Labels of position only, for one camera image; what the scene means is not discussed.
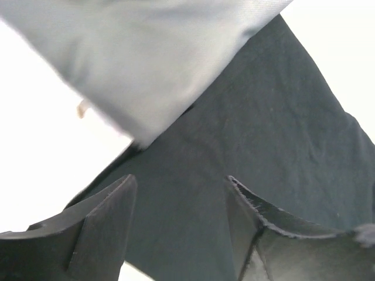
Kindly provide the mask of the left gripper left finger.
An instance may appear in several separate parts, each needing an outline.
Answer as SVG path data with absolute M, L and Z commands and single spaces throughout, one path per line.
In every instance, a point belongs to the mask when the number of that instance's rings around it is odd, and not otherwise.
M 1 233 L 1 280 L 118 280 L 136 194 L 124 176 L 24 232 Z

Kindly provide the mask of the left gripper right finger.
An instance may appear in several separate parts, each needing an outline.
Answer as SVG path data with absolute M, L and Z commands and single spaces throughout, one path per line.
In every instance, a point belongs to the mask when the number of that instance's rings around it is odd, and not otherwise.
M 374 225 L 338 231 L 300 219 L 228 177 L 238 280 L 374 280 Z

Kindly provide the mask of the black t shirt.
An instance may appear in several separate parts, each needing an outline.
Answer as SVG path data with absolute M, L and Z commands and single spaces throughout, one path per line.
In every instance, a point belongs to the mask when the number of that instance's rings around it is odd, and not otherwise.
M 126 260 L 155 280 L 238 280 L 230 176 L 325 228 L 374 225 L 374 145 L 281 16 L 149 148 L 122 155 L 73 202 L 128 174 L 138 192 Z

